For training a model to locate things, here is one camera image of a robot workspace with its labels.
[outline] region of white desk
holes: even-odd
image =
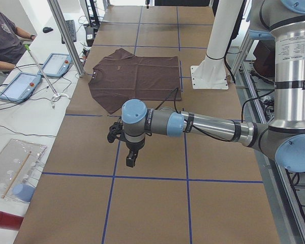
[[[81,24],[78,23],[78,19],[80,16],[82,16],[81,13],[65,14],[65,19],[74,19],[76,29],[78,29],[81,26]],[[33,52],[39,63],[43,63],[49,56],[49,54],[53,52],[68,53],[66,46],[61,43],[61,35],[53,17],[48,21],[46,26],[51,27],[54,30],[46,34],[43,32],[39,33],[30,46],[31,51]],[[85,43],[85,30],[83,27],[81,27],[77,32],[77,42],[74,43],[76,46],[76,50],[79,54],[81,53],[83,48],[83,45],[81,43]],[[17,66],[27,64],[34,64],[34,61],[28,52],[23,55]],[[39,70],[36,66],[22,67],[20,69],[23,72],[32,74],[36,74]],[[19,72],[20,71],[18,69],[12,71],[5,80],[4,84],[8,84]],[[65,79],[60,79],[53,86],[58,93],[62,93],[63,90],[70,84],[70,86],[67,88],[67,90],[64,91],[64,93],[68,94],[71,97],[79,78],[75,67],[72,66],[64,77],[69,79],[71,81],[71,84]],[[45,79],[42,79],[42,83],[37,87],[34,93],[47,86],[48,83],[45,81]],[[31,98],[51,99],[52,96],[53,91],[51,90],[51,88],[48,88],[40,91]],[[58,133],[69,101],[70,100],[68,98],[62,97],[59,101],[55,103],[55,109],[53,109],[50,101],[48,100],[27,100],[26,102],[15,107],[0,110],[0,125],[5,126],[16,132],[22,132],[24,134],[41,134],[55,136]],[[0,100],[0,104],[6,104],[6,102]],[[2,105],[0,106],[0,108],[10,107],[12,105],[14,104]],[[2,149],[9,142],[10,139],[19,139],[47,146],[47,150],[41,158],[41,161],[43,163],[46,162],[55,140],[55,138],[52,137],[50,138],[16,135],[0,127],[0,151],[2,151]],[[13,202],[11,200],[0,199],[1,211],[6,211],[12,214],[23,216],[26,213],[27,208],[28,204],[26,203],[24,204],[19,202]],[[0,229],[0,243],[13,243],[16,235],[17,231]]]

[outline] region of person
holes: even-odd
[[[26,51],[17,36],[30,40],[34,40],[36,37],[17,27],[0,12],[0,70],[13,70]]]

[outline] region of gray shirt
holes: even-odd
[[[15,24],[0,12],[0,61],[16,64],[26,51],[15,33]]]

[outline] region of warning label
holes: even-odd
[[[276,64],[296,60],[305,60],[305,36],[276,42]]]

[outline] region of blue tablet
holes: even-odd
[[[42,76],[29,73],[19,73],[0,93],[0,99],[14,103],[27,100],[41,83]]]
[[[43,63],[42,69],[48,77],[60,78],[68,71],[71,62],[68,54],[51,53]]]

